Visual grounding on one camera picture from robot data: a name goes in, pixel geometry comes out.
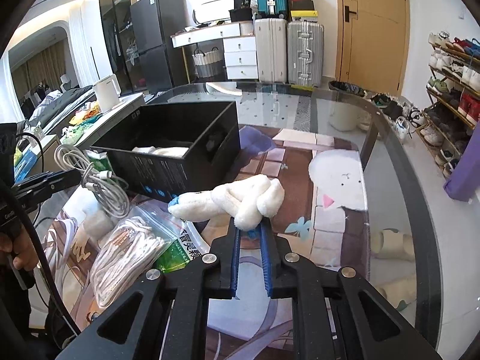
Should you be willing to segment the person left hand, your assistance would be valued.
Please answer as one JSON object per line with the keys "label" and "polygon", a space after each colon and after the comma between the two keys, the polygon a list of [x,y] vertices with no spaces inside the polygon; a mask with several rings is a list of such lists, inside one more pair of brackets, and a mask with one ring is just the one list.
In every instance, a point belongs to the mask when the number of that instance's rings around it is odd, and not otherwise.
{"label": "person left hand", "polygon": [[8,256],[15,254],[12,263],[15,269],[24,269],[30,272],[38,264],[38,255],[25,229],[22,229],[20,234],[13,241],[6,234],[1,234],[0,237],[0,258],[1,264],[8,264]]}

